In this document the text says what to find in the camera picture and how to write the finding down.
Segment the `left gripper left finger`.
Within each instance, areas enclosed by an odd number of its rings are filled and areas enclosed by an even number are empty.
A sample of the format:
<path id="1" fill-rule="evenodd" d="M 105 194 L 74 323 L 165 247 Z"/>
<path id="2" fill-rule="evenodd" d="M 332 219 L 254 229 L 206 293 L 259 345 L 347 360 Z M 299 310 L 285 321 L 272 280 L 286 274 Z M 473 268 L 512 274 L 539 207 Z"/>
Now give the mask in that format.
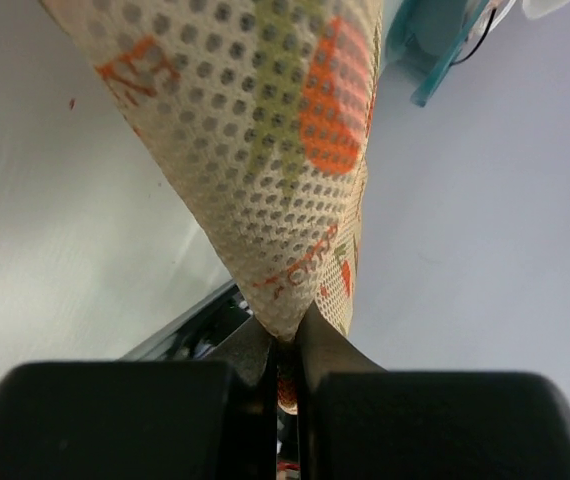
<path id="1" fill-rule="evenodd" d="M 273 338 L 193 361 L 28 363 L 0 381 L 0 479 L 272 479 Z"/>

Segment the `floral mesh laundry bag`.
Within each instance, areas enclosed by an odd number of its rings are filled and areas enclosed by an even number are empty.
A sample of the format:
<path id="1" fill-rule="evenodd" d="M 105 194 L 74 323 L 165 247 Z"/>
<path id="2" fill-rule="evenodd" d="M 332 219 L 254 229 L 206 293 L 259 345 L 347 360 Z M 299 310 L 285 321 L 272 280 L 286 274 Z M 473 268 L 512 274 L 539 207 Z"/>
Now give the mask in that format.
<path id="1" fill-rule="evenodd" d="M 353 317 L 379 1 L 47 1 L 257 320 Z"/>

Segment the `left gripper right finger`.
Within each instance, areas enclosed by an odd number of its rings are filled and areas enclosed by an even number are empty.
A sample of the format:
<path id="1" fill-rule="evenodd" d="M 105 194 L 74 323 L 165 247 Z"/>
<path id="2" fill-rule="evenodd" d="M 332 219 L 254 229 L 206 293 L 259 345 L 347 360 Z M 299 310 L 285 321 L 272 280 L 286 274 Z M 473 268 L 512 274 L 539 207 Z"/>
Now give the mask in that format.
<path id="1" fill-rule="evenodd" d="M 570 405 L 544 376 L 388 371 L 316 306 L 297 361 L 305 479 L 570 479 Z"/>

